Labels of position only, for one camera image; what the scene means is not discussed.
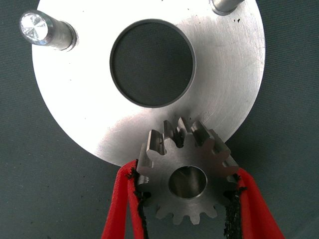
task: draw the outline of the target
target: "black residue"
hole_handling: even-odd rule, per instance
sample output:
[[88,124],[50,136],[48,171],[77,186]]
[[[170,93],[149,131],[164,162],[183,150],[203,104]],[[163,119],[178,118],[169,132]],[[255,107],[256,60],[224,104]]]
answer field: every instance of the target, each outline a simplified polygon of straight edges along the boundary
[[[240,180],[240,176],[234,174],[236,181]],[[227,239],[242,239],[241,229],[241,212],[240,212],[240,195],[246,187],[241,187],[235,191],[227,191],[224,196],[230,200],[230,204],[226,206],[226,220],[224,236]]]
[[[126,175],[128,179],[134,178],[135,189],[137,188],[137,181],[139,178],[139,173],[136,171],[137,165],[138,165],[138,160],[136,160],[135,168],[132,168],[131,173],[129,175]],[[149,239],[146,217],[145,217],[144,209],[143,209],[144,202],[148,198],[148,195],[145,193],[139,192],[137,190],[134,192],[134,194],[136,195],[136,197],[138,198],[138,201],[139,201],[137,209],[139,212],[139,216],[142,219],[142,227],[144,230],[144,238],[143,239]]]

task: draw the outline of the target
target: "machined metal surface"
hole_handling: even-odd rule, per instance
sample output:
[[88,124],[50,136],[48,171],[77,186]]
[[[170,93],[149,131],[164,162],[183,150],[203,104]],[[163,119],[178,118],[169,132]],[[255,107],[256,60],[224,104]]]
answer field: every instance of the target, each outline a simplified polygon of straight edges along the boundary
[[[226,16],[214,13],[207,0],[41,0],[38,10],[69,23],[78,35],[69,52],[32,46],[43,99],[75,142],[110,163],[123,165],[138,158],[149,130],[160,130],[165,119],[176,124],[180,115],[203,122],[226,141],[256,99],[265,38],[254,0],[242,2]],[[184,94],[157,108],[124,97],[109,66],[121,32],[146,19],[173,24],[194,53],[193,76]]]
[[189,127],[180,118],[177,128],[164,121],[164,133],[151,130],[142,146],[138,190],[151,193],[147,203],[158,207],[158,218],[172,213],[174,224],[184,216],[199,224],[201,213],[214,218],[214,205],[228,203],[223,193],[235,189],[232,175],[237,170],[229,148],[213,130],[199,121]]
[[55,50],[70,50],[76,43],[73,27],[38,10],[30,10],[22,15],[20,30],[30,43]]

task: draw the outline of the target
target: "spur gear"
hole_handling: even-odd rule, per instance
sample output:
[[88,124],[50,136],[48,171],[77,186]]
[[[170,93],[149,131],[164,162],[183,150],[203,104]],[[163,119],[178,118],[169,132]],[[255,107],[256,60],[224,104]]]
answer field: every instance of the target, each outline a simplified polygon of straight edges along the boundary
[[215,218],[214,205],[227,205],[223,194],[236,186],[238,165],[229,148],[199,121],[189,127],[180,118],[177,128],[168,121],[163,126],[164,133],[150,131],[137,166],[138,190],[151,194],[146,206],[156,205],[160,219],[173,214],[174,224],[184,216],[199,224],[201,213]]

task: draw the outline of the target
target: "gear tooth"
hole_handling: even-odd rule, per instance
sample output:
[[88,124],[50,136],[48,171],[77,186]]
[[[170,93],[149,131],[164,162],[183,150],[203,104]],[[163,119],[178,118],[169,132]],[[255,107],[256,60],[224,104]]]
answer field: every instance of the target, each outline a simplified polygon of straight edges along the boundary
[[217,211],[216,209],[212,206],[209,209],[206,209],[205,213],[210,217],[210,218],[216,218],[217,217]]
[[167,120],[163,122],[164,126],[164,139],[171,138],[174,139],[174,128],[171,123]]
[[195,121],[193,123],[191,131],[193,132],[196,143],[199,146],[202,146],[208,138],[214,139],[206,127],[199,121]]
[[214,137],[215,139],[215,150],[217,152],[222,152],[222,151],[229,151],[231,153],[230,149],[227,147],[227,145],[221,140],[221,138],[218,136],[218,134],[210,129],[209,130],[210,134]]
[[183,221],[183,218],[184,218],[183,215],[180,215],[180,214],[178,214],[178,213],[174,213],[174,214],[173,214],[173,223],[174,223],[175,225],[179,225],[179,224],[181,224],[181,222]]
[[178,128],[178,131],[180,132],[182,138],[186,138],[186,136],[188,134],[191,134],[191,129],[190,129],[187,121],[182,117],[180,117],[178,119],[177,128]]
[[229,156],[230,156],[229,151],[221,151],[216,154],[215,160],[223,164],[228,159]]
[[176,144],[171,138],[167,138],[164,141],[164,147],[165,147],[165,154],[170,154],[171,152],[174,152],[176,149]]
[[149,133],[149,139],[147,144],[147,155],[149,156],[149,151],[155,151],[160,155],[164,155],[164,142],[163,135],[157,130],[152,129]]
[[204,144],[201,147],[203,148],[205,152],[212,153],[214,145],[215,145],[215,139],[213,137],[210,137],[205,140]]
[[183,140],[180,132],[177,128],[173,128],[171,123],[167,120],[164,121],[164,140],[172,139],[175,142],[176,147],[181,148],[183,146]]
[[191,215],[189,217],[190,217],[191,223],[193,223],[194,225],[199,224],[199,222],[200,222],[200,215],[199,214],[194,214],[194,215]]
[[153,166],[153,162],[148,158],[147,154],[146,154],[146,149],[147,149],[147,145],[145,143],[142,144],[142,148],[141,148],[141,152],[140,152],[140,157],[139,157],[139,161],[138,161],[138,166],[137,166],[137,172],[142,174],[140,168],[141,167],[152,167]]
[[158,210],[156,211],[156,217],[158,219],[163,219],[168,215],[168,212],[165,210],[164,207],[159,207]]
[[233,159],[231,155],[225,160],[225,163],[227,164],[228,167],[238,166],[238,164],[236,163],[236,161]]
[[196,145],[196,140],[191,134],[187,134],[184,139],[183,147],[185,148],[194,148]]

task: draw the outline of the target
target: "pin head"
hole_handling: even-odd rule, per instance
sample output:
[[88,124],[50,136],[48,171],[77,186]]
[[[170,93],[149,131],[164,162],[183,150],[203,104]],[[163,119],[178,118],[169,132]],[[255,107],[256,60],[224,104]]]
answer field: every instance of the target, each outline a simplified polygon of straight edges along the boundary
[[20,20],[23,36],[33,44],[42,45],[48,35],[48,24],[44,17],[35,12],[26,12]]

